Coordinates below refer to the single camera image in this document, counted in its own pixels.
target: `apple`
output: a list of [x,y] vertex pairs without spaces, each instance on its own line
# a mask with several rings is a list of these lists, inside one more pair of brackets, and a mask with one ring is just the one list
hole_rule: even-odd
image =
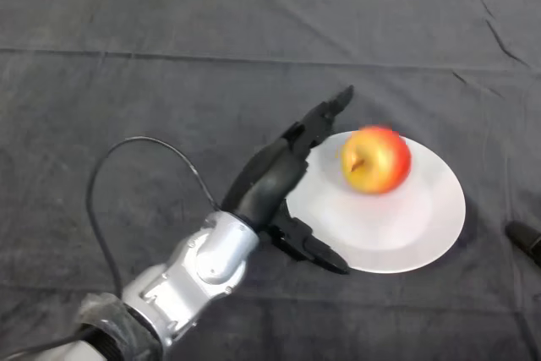
[[354,132],[342,147],[347,182],[366,194],[383,194],[400,185],[412,166],[412,154],[396,131],[371,126]]

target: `white plate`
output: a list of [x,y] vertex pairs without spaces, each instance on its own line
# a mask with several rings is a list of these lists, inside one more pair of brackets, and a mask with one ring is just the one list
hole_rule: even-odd
[[453,171],[425,146],[403,138],[412,152],[407,179],[388,194],[361,194],[347,184],[340,165],[350,134],[335,134],[312,150],[308,172],[287,197],[292,216],[356,270],[404,272],[437,260],[458,238],[466,216]]

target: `silver robotic arm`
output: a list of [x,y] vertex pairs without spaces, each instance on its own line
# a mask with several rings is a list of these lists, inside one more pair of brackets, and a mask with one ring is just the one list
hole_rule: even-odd
[[126,286],[123,303],[110,294],[87,298],[79,321],[92,324],[111,342],[104,336],[101,342],[92,342],[94,347],[75,342],[43,353],[39,359],[165,358],[173,344],[197,324],[206,306],[231,294],[243,280],[246,259],[258,242],[252,228],[235,216],[225,211],[211,213],[201,230],[183,240],[166,264],[152,266]]
[[[206,217],[203,227],[183,240],[166,264],[147,269],[123,290],[117,283],[116,292],[121,298],[109,293],[88,295],[78,319],[86,329],[82,331],[84,338],[43,353],[39,359],[156,361],[166,358],[174,343],[197,324],[206,306],[232,293],[243,280],[246,260],[257,246],[260,233],[267,233],[277,248],[295,260],[308,260],[328,271],[347,274],[346,261],[315,238],[308,225],[290,216],[286,197],[306,173],[310,149],[331,134],[335,116],[347,106],[352,93],[350,86],[320,103],[252,157],[229,189],[221,208],[215,205],[216,211]],[[122,144],[113,146],[110,152]],[[197,174],[189,160],[180,151],[176,152]],[[206,186],[200,183],[208,196]],[[91,224],[95,223],[90,211],[89,216]],[[108,259],[110,253],[104,246]]]

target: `gray fabric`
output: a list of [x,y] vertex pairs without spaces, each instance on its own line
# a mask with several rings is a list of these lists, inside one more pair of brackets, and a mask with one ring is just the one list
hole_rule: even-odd
[[[444,257],[336,276],[263,247],[174,359],[539,359],[541,270],[506,219],[540,223],[541,0],[0,0],[0,348],[64,335],[112,287],[83,210],[113,142],[181,146],[217,198],[246,160],[347,84],[336,131],[389,124],[467,196]],[[152,146],[119,151],[97,206],[125,281],[209,210]]]

